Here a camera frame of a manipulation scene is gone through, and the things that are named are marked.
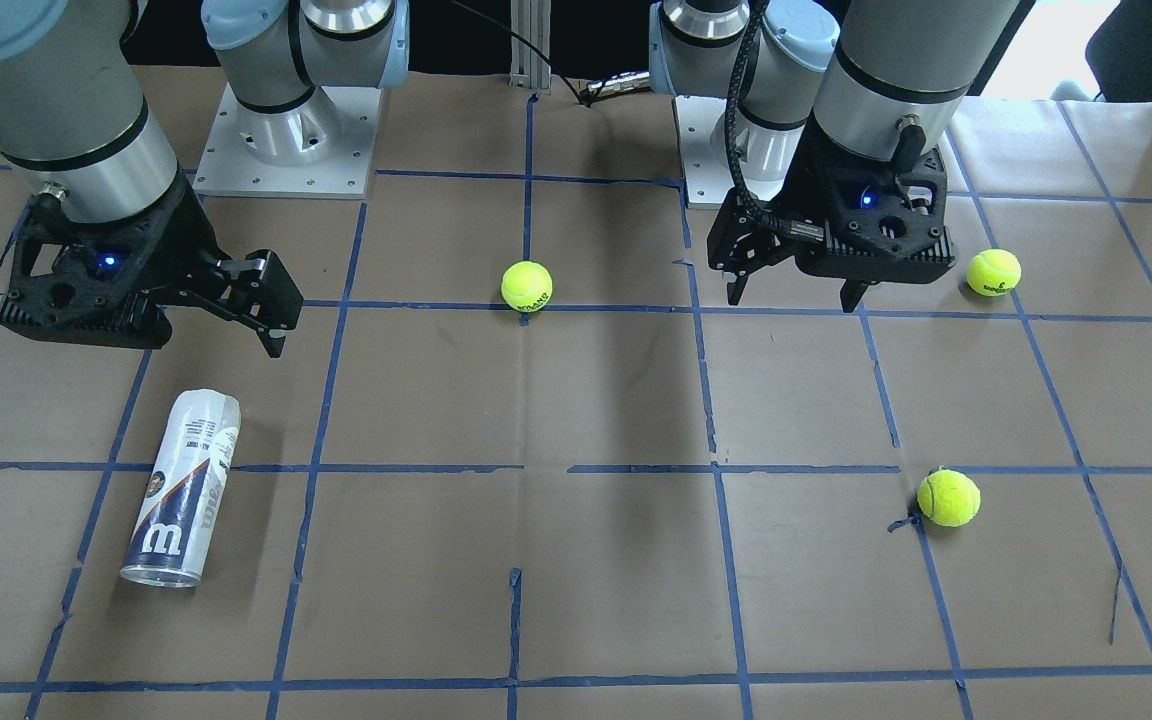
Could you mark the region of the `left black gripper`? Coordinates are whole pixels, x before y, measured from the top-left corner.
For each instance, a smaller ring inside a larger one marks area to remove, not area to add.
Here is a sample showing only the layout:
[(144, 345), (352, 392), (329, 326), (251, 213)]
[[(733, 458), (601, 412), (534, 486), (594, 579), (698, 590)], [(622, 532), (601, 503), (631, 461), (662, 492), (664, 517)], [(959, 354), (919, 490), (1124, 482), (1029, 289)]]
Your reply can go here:
[(728, 305), (741, 304), (756, 270), (785, 260), (846, 281), (838, 291), (846, 314), (874, 283), (929, 285), (954, 268), (940, 150), (919, 120), (902, 118), (893, 128), (896, 145), (872, 159), (809, 119), (772, 200), (728, 194), (707, 238), (708, 266), (723, 272)]

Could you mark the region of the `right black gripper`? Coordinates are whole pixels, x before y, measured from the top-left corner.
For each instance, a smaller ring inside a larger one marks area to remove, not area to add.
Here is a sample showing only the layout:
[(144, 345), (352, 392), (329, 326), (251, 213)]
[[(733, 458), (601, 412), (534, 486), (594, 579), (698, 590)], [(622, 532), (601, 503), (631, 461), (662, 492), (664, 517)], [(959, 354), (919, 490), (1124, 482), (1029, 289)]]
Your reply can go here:
[(28, 340), (161, 348), (164, 306), (200, 306), (255, 331), (266, 355), (283, 355), (303, 297), (273, 250), (236, 260), (220, 249), (184, 173), (132, 217), (74, 222), (47, 191), (26, 202), (15, 233), (0, 325)]

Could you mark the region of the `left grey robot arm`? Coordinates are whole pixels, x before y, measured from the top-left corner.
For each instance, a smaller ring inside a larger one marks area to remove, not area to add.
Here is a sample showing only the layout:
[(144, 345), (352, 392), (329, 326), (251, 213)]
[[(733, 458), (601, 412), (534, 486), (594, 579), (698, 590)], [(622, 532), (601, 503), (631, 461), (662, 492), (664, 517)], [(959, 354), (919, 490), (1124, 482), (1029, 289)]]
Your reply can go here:
[(722, 101), (710, 146), (728, 179), (708, 268), (740, 304), (787, 260), (870, 287), (929, 285), (957, 249), (940, 141), (1016, 10), (1014, 1), (657, 1), (658, 94)]

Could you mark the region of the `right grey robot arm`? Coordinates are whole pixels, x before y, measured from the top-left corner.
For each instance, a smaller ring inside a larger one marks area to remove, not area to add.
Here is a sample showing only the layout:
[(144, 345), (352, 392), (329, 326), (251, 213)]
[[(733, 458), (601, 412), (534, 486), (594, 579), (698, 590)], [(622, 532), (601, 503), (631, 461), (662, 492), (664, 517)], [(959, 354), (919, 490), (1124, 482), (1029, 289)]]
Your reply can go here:
[(279, 357), (305, 300), (273, 250), (221, 249), (200, 194), (365, 196), (381, 91), (410, 68), (410, 3), (202, 3), (227, 91), (194, 176), (123, 53), (143, 13), (142, 1), (0, 1), (0, 156), (31, 190), (0, 325), (160, 348), (164, 306), (198, 306)]

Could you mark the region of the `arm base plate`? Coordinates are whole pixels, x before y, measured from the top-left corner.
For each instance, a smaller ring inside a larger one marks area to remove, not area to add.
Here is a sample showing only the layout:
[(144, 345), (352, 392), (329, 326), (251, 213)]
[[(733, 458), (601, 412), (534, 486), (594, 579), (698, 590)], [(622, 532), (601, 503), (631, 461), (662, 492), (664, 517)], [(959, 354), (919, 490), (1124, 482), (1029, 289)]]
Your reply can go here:
[(317, 88), (298, 108), (256, 113), (225, 88), (195, 187), (247, 199), (365, 200), (380, 88)]
[[(687, 205), (719, 209), (733, 185), (723, 150), (723, 100), (718, 97), (676, 96), (673, 108), (684, 169)], [(741, 113), (733, 124), (741, 152), (742, 177), (760, 200), (772, 200), (785, 182), (803, 129), (768, 129)]]

